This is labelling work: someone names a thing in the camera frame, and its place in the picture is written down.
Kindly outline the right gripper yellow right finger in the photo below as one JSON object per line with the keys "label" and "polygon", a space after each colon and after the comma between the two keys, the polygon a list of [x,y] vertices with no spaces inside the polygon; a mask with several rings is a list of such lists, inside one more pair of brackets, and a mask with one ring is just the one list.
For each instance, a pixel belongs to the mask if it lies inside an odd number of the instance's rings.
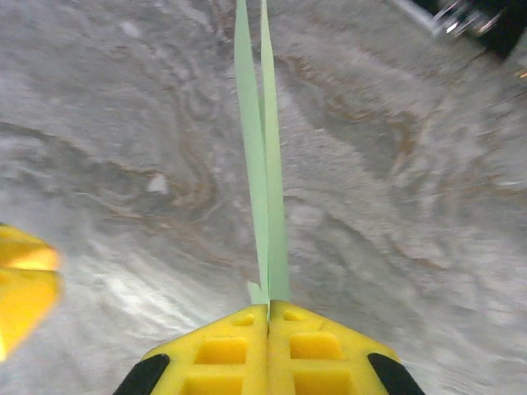
{"label": "right gripper yellow right finger", "polygon": [[386,345],[329,318],[277,300],[270,304],[269,392],[424,393]]}

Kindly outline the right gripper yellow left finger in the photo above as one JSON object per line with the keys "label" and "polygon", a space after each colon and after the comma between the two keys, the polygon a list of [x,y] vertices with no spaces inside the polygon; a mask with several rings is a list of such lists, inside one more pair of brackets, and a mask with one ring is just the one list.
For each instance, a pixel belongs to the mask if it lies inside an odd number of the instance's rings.
{"label": "right gripper yellow left finger", "polygon": [[268,306],[251,305],[151,349],[116,394],[266,394]]}

